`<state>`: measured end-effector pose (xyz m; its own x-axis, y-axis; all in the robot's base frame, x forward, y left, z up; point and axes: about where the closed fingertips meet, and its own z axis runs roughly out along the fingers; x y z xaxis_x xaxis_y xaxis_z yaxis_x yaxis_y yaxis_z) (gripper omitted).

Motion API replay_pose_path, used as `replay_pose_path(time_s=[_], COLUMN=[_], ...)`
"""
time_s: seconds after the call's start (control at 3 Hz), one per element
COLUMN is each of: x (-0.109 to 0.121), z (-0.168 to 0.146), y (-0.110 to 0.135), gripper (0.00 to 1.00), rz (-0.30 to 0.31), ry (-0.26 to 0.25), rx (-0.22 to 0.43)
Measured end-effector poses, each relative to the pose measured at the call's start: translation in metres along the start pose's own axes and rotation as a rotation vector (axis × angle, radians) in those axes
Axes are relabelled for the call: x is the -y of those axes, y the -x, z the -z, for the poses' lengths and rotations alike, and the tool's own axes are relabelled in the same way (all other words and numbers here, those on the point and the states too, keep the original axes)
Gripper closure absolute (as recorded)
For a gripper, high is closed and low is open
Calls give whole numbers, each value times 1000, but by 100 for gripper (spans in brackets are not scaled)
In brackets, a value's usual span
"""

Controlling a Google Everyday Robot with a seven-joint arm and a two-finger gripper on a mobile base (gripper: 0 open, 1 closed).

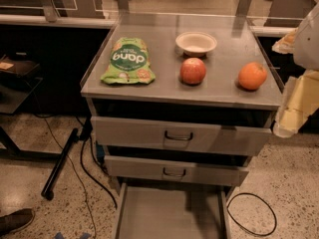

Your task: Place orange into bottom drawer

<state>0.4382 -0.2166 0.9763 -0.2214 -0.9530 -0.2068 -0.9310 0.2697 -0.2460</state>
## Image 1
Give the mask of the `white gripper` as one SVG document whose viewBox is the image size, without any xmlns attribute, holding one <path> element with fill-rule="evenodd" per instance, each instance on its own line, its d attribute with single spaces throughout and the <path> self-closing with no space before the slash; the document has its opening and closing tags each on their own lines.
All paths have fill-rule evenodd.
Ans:
<svg viewBox="0 0 319 239">
<path fill-rule="evenodd" d="M 298 30 L 286 34 L 273 46 L 279 54 L 292 54 L 294 62 L 307 70 L 285 84 L 282 104 L 276 114 L 273 133 L 287 138 L 296 134 L 319 109 L 319 4 L 302 20 Z"/>
</svg>

